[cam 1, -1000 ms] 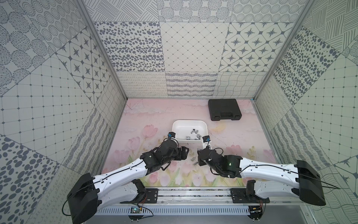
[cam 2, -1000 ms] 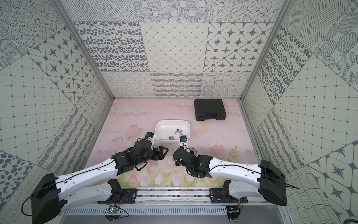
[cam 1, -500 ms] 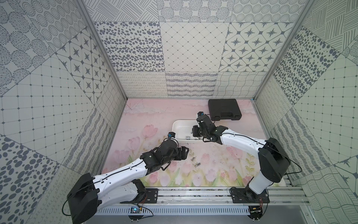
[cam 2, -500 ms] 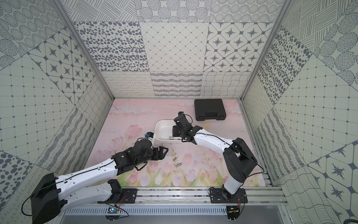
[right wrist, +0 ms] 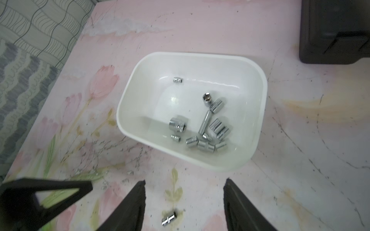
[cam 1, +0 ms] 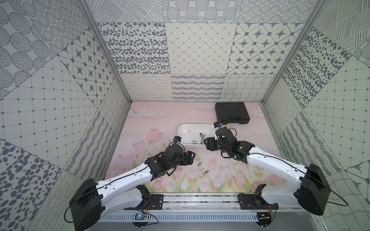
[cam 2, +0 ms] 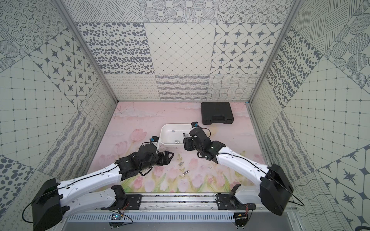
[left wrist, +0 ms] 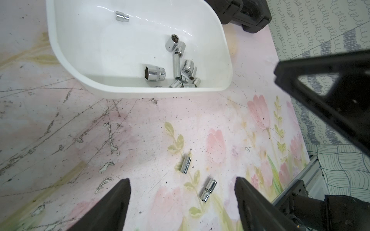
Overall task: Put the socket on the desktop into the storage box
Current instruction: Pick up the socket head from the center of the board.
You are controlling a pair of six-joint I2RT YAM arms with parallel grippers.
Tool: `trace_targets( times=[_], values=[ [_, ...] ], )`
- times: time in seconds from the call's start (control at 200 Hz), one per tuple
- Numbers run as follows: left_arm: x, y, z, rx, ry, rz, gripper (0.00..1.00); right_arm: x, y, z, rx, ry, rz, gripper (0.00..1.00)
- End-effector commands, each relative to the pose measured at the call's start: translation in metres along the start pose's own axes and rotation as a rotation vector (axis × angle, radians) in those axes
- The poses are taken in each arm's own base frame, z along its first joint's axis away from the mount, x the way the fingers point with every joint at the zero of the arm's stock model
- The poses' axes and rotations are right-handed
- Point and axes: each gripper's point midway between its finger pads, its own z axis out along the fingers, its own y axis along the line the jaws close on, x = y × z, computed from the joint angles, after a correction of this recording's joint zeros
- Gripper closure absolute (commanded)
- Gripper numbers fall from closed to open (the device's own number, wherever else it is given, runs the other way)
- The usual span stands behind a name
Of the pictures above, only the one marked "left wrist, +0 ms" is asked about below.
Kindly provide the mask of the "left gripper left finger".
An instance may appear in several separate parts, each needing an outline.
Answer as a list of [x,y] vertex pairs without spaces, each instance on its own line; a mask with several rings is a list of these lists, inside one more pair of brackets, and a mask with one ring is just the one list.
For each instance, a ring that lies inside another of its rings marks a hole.
[[70,231],[122,231],[131,197],[129,179],[120,180]]

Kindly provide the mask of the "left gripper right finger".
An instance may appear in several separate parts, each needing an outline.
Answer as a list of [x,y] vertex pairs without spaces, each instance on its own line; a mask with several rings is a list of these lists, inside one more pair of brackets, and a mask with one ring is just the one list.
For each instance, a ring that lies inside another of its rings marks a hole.
[[296,224],[266,200],[245,178],[236,178],[234,191],[245,231],[299,230]]

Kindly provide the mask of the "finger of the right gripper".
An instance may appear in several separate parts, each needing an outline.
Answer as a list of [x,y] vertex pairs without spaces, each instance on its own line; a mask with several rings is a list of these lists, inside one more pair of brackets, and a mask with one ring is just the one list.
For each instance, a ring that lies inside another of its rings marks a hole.
[[[338,74],[325,95],[299,77]],[[306,106],[367,156],[370,154],[370,51],[278,62],[275,84]]]

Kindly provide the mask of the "slim chrome socket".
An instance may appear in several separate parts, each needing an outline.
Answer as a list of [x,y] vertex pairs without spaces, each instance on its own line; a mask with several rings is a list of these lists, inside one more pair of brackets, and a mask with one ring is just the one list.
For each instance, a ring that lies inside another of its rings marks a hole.
[[184,160],[183,160],[181,168],[180,168],[181,173],[183,173],[185,175],[187,174],[190,163],[191,163],[191,160],[192,160],[192,158],[189,155],[184,157]]

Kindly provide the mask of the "small chrome socket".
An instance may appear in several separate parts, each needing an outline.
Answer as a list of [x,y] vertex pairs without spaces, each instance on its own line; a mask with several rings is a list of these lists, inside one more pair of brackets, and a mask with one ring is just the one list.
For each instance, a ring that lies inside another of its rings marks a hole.
[[200,78],[194,78],[193,82],[191,85],[193,85],[195,88],[199,87],[201,84],[201,79]]
[[189,75],[190,80],[194,80],[196,78],[197,67],[194,67],[192,74]]

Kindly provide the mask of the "large chrome socket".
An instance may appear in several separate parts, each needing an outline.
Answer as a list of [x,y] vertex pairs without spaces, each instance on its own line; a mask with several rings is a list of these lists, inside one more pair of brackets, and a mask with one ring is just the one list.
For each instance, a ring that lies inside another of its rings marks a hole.
[[166,78],[165,69],[155,65],[146,65],[144,73],[146,81],[150,82],[164,81]]

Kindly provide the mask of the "long chrome socket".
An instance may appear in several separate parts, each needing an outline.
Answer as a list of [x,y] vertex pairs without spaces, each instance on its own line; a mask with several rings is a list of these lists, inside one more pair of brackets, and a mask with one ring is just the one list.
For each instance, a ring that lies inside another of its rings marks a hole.
[[181,65],[179,52],[173,54],[173,75],[176,80],[181,79]]

